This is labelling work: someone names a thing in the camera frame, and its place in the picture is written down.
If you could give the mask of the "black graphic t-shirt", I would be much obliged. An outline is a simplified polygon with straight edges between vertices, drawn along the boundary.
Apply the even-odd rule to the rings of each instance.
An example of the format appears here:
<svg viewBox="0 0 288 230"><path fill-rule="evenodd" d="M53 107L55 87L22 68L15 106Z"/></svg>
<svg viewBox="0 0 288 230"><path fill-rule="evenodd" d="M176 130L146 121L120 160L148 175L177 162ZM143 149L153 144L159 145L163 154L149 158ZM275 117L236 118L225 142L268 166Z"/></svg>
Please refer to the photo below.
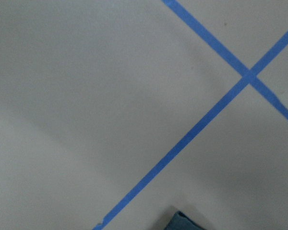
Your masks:
<svg viewBox="0 0 288 230"><path fill-rule="evenodd" d="M203 230L203 228L183 212L177 211L164 230Z"/></svg>

